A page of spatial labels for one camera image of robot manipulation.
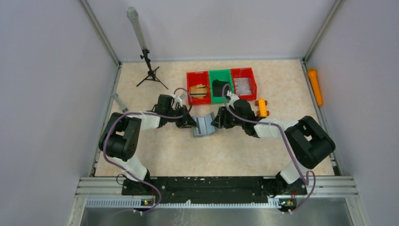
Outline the grey card holder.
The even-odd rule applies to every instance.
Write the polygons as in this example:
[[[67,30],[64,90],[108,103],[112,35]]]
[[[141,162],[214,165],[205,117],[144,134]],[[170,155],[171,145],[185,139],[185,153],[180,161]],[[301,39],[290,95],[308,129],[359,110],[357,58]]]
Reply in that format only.
[[[216,133],[216,127],[211,125],[211,122],[215,119],[214,113],[209,113],[203,117],[193,117],[197,126],[194,128],[194,137],[206,137]]]

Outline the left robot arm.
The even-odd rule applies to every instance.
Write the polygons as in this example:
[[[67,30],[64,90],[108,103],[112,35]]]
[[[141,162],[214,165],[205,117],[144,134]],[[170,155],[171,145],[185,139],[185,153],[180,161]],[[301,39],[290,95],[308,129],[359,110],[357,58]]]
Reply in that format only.
[[[113,165],[121,166],[130,180],[144,181],[149,171],[136,155],[139,134],[144,130],[159,129],[167,123],[174,123],[180,129],[197,126],[180,97],[161,94],[157,104],[144,113],[112,113],[100,136],[99,150]]]

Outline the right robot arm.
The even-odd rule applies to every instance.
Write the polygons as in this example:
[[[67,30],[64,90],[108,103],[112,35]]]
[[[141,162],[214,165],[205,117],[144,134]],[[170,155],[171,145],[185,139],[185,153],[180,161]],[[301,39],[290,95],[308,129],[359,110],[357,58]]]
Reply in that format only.
[[[287,193],[293,190],[294,183],[306,180],[310,171],[327,158],[336,145],[311,116],[297,121],[272,120],[268,116],[268,111],[254,112],[247,100],[237,99],[221,106],[211,125],[218,129],[240,126],[255,138],[281,138],[291,161],[276,175],[271,192]]]

